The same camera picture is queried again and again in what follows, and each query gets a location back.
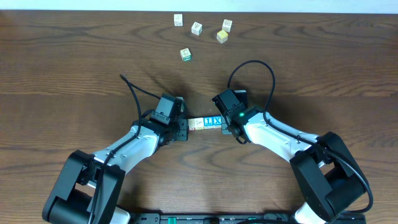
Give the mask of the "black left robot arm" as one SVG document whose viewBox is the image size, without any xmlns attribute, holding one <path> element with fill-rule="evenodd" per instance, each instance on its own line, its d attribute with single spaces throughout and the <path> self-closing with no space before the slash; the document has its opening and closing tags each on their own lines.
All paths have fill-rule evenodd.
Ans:
<svg viewBox="0 0 398 224">
<path fill-rule="evenodd" d="M 112 145 L 92 154 L 77 150 L 69 155 L 44 205 L 44 221 L 129 223 L 131 214 L 117 206 L 126 174 L 160 147 L 188 139 L 182 97 L 164 93 L 147 115 Z"/>
</svg>

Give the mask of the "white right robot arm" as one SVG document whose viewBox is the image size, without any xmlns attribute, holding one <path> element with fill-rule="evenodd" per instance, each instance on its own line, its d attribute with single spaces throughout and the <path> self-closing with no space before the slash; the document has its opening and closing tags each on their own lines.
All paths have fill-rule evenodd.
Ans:
<svg viewBox="0 0 398 224">
<path fill-rule="evenodd" d="M 305 199 L 292 217 L 297 223 L 333 223 L 362 195 L 372 197 L 339 135 L 318 136 L 286 125 L 257 106 L 248 107 L 245 91 L 227 89 L 212 100 L 237 142 L 263 146 L 290 164 Z"/>
</svg>

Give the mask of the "plain yellow block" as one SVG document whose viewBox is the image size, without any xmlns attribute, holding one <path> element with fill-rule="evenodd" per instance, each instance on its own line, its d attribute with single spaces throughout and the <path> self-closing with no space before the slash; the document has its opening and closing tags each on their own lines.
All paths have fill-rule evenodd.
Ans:
<svg viewBox="0 0 398 224">
<path fill-rule="evenodd" d="M 195 118 L 194 122 L 195 122 L 195 129 L 196 130 L 200 130 L 200 129 L 204 129 L 205 128 L 204 119 L 203 118 Z"/>
</svg>

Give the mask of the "white block yellow edge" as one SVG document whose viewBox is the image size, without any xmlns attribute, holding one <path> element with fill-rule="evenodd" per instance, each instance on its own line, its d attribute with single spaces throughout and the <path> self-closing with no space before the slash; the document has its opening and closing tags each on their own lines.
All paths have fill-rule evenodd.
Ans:
<svg viewBox="0 0 398 224">
<path fill-rule="evenodd" d="M 204 117 L 203 124 L 205 129 L 213 129 L 213 118 L 212 117 Z"/>
</svg>

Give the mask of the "red letter U block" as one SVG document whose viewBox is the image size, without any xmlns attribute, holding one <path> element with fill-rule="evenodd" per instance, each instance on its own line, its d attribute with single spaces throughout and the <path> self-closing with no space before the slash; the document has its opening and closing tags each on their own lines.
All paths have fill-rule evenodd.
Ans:
<svg viewBox="0 0 398 224">
<path fill-rule="evenodd" d="M 194 118 L 188 119 L 188 128 L 190 131 L 195 130 L 195 119 Z"/>
</svg>

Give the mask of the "white block yellow side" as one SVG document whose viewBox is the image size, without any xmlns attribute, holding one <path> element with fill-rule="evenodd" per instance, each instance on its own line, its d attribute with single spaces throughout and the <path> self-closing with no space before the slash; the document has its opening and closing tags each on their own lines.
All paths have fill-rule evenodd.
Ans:
<svg viewBox="0 0 398 224">
<path fill-rule="evenodd" d="M 213 116 L 212 122 L 213 122 L 213 128 L 220 128 L 222 126 L 221 116 Z"/>
</svg>

